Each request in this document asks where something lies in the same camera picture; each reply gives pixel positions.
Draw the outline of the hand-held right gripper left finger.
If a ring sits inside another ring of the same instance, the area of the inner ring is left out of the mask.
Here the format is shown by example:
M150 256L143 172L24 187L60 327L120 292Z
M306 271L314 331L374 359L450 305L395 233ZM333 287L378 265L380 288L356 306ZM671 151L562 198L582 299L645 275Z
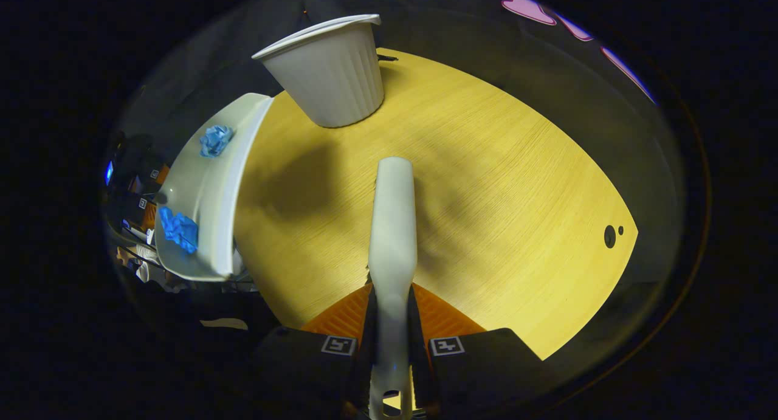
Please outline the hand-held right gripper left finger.
M252 356L256 416L366 417L376 343L372 284L337 301L302 329L273 329Z

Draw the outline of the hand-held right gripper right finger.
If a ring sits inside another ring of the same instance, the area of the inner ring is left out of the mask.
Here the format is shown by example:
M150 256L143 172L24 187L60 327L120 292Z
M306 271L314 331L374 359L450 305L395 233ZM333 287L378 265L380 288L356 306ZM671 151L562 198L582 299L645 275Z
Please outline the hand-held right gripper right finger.
M484 329L418 284L408 327L415 403L431 415L510 415L534 408L558 382L511 329Z

